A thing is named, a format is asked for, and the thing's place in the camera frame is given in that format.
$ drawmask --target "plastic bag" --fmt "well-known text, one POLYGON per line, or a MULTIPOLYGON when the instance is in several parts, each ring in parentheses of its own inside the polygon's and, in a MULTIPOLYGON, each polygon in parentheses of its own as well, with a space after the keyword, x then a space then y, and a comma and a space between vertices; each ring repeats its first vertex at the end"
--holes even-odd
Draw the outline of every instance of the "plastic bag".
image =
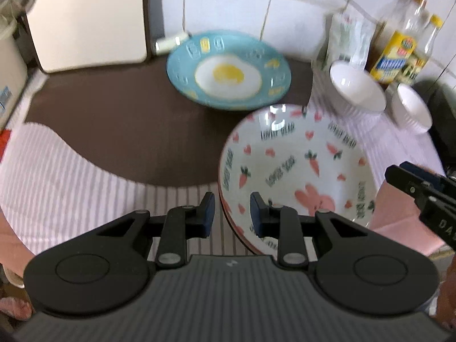
POLYGON ((365 18, 348 13, 334 14, 324 69, 328 70, 336 60, 364 69, 374 32, 375 25, 365 18))

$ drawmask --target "pink fabric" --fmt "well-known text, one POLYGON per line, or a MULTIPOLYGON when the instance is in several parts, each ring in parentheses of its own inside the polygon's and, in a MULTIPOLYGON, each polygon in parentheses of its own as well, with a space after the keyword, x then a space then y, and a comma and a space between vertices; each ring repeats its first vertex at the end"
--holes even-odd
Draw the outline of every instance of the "pink fabric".
POLYGON ((429 256, 445 243, 419 220, 419 215, 412 197, 384 181, 369 228, 429 256))

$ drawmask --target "label on bottle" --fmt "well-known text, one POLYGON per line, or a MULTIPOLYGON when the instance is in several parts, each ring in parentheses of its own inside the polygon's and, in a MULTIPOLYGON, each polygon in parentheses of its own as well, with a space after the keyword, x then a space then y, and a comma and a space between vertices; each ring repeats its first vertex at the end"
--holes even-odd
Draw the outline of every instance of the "label on bottle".
POLYGON ((397 75, 396 81, 405 83, 406 85, 413 85, 416 76, 421 72, 427 61, 427 58, 420 58, 416 51, 413 52, 412 55, 409 56, 409 59, 407 59, 405 66, 397 75))
POLYGON ((372 68, 372 77, 384 84, 393 82, 415 47, 416 41, 413 37, 396 31, 372 68))

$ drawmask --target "white bowl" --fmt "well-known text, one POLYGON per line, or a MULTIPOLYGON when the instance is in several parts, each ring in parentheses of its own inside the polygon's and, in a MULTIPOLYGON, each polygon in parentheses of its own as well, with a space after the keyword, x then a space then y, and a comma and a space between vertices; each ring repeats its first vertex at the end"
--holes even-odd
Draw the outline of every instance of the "white bowl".
POLYGON ((420 134, 427 132, 432 126, 432 117, 425 102, 410 86, 398 86, 393 93, 391 108, 400 129, 420 134))
POLYGON ((368 72, 338 61, 329 70, 332 88, 329 99, 336 112, 343 117, 379 117, 386 108, 385 94, 368 72))

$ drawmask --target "striped tablecloth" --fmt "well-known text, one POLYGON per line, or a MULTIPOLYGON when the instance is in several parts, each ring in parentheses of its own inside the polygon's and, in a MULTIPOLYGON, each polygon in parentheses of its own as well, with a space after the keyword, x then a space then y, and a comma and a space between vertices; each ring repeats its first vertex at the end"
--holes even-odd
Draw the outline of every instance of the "striped tablecloth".
MULTIPOLYGON (((386 114, 376 124, 369 119, 358 123, 341 119, 324 98, 324 81, 321 73, 314 73, 309 107, 319 108, 344 125, 358 141, 369 159, 377 189, 384 180, 386 168, 406 160, 443 173, 428 134, 414 136, 398 130, 386 114)), ((27 108, 27 104, 19 106, 22 113, 23 107, 27 108)), ((17 236, 33 253, 135 209, 163 215, 177 205, 197 205, 204 193, 210 191, 216 196, 211 236, 189 240, 189 255, 251 254, 224 219, 216 182, 162 187, 128 181, 82 158, 46 126, 22 124, 24 118, 17 119, 0 164, 0 206, 17 236)), ((159 239, 154 240, 149 259, 154 257, 158 242, 159 239)))

